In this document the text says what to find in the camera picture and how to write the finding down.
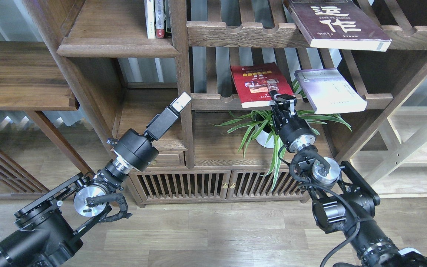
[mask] black cable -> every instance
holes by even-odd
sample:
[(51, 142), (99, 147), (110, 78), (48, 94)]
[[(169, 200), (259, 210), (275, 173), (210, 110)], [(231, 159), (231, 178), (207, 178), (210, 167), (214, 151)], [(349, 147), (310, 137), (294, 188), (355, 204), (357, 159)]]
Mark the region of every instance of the black cable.
[(290, 163), (285, 161), (280, 155), (281, 155), (281, 151), (283, 151), (283, 149), (285, 149), (287, 147), (286, 144), (283, 144), (283, 146), (278, 150), (278, 158), (280, 159), (280, 161), (282, 161), (284, 164), (286, 164), (286, 166), (289, 167)]
[(335, 196), (345, 206), (345, 208), (347, 208), (350, 211), (350, 213), (352, 214), (352, 216), (354, 217), (354, 220), (355, 220), (355, 231), (354, 231), (354, 233), (352, 233), (352, 235), (349, 236), (349, 238), (344, 240), (342, 243), (337, 245), (337, 247), (334, 247), (331, 251), (329, 251), (329, 253), (327, 253), (327, 255), (324, 257), (324, 259), (322, 260), (321, 265), (320, 265), (320, 267), (324, 267), (325, 264), (327, 263), (327, 261), (330, 259), (330, 257), (332, 257), (332, 255), (334, 255), (336, 252), (338, 252), (345, 245), (349, 244), (357, 236), (357, 234), (360, 231), (360, 220), (358, 218), (357, 213), (354, 211), (354, 209), (349, 205), (349, 203), (343, 197), (339, 196), (339, 194), (331, 191), (330, 189), (325, 188), (324, 186), (320, 186), (317, 184), (300, 184), (298, 187), (301, 188), (301, 187), (308, 187), (308, 186), (321, 189), (321, 190), (326, 191), (327, 193), (331, 194), (332, 196)]

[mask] book cover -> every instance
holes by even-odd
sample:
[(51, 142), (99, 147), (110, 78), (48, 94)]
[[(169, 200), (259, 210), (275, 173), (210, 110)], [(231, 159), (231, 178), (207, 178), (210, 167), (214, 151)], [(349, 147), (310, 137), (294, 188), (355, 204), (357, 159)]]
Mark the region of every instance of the book cover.
[(164, 38), (164, 23), (166, 22), (166, 14), (164, 13), (164, 0), (156, 0), (156, 38)]
[(156, 22), (154, 18), (154, 0), (144, 0), (144, 12), (146, 16), (146, 32), (148, 39), (156, 38)]
[(351, 0), (283, 0), (311, 47), (384, 52), (391, 38)]
[(367, 107), (336, 68), (297, 70), (294, 76), (315, 114), (359, 112)]
[(256, 66), (231, 66), (232, 77), (242, 108), (273, 105), (269, 92), (294, 95), (275, 63)]

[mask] white book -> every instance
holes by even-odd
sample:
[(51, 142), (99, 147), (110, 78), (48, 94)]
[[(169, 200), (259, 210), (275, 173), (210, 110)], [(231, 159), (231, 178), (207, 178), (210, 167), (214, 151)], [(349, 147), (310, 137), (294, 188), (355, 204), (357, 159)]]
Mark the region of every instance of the white book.
[(154, 17), (154, 0), (144, 0), (144, 11), (146, 15), (146, 32), (148, 39), (156, 38), (156, 19)]
[(359, 112), (367, 107), (336, 68), (297, 70), (294, 76), (315, 114)]

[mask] cabinet door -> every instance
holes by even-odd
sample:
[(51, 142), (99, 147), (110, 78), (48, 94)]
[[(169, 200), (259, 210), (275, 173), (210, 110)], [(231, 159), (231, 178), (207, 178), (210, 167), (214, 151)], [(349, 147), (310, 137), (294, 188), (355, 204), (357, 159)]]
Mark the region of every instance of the cabinet door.
[(136, 172), (132, 181), (142, 204), (225, 200), (231, 171)]
[(235, 170), (228, 185), (228, 200), (303, 199), (303, 193), (287, 169), (279, 171), (278, 182), (272, 188), (273, 176), (258, 170)]

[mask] red book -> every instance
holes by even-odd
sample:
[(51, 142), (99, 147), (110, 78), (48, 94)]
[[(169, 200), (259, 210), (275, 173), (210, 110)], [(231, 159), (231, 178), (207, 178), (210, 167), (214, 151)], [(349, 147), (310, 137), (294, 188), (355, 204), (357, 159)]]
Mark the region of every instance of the red book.
[(273, 105), (269, 92), (294, 95), (286, 78), (275, 63), (256, 66), (231, 66), (242, 108)]

